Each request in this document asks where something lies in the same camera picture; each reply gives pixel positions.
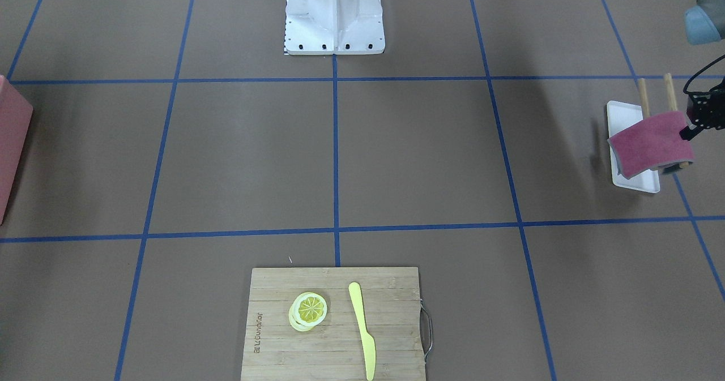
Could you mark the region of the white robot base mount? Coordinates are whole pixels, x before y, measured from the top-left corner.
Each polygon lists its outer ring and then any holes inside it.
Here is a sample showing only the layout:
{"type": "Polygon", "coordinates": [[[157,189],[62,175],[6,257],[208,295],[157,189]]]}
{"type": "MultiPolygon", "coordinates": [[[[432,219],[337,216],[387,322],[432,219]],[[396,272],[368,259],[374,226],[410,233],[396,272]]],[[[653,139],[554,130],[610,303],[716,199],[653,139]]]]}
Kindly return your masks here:
{"type": "Polygon", "coordinates": [[[285,1],[285,54],[382,54],[386,50],[382,0],[285,1]]]}

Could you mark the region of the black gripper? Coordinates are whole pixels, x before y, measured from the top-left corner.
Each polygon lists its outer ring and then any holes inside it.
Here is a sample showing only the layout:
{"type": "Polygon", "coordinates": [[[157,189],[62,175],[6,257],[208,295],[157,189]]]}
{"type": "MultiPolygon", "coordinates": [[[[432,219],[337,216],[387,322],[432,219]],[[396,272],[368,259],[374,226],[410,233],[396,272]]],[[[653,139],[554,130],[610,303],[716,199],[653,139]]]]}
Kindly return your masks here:
{"type": "Polygon", "coordinates": [[[691,141],[705,129],[724,128],[724,87],[718,84],[706,92],[687,92],[687,117],[691,125],[679,131],[683,140],[691,141]]]}

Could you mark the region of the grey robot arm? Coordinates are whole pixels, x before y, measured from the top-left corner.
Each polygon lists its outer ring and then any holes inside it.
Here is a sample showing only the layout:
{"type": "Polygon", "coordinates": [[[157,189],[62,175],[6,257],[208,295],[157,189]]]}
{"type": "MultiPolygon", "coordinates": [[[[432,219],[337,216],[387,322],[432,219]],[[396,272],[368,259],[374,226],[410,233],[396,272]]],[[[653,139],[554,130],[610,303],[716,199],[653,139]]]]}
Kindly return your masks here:
{"type": "MultiPolygon", "coordinates": [[[[696,0],[684,13],[685,33],[691,45],[707,45],[724,38],[724,0],[696,0]]],[[[692,75],[682,92],[688,97],[686,116],[689,125],[679,131],[682,139],[690,141],[706,129],[722,130],[724,125],[724,80],[707,91],[691,91],[691,82],[716,64],[714,59],[692,75]]]]}

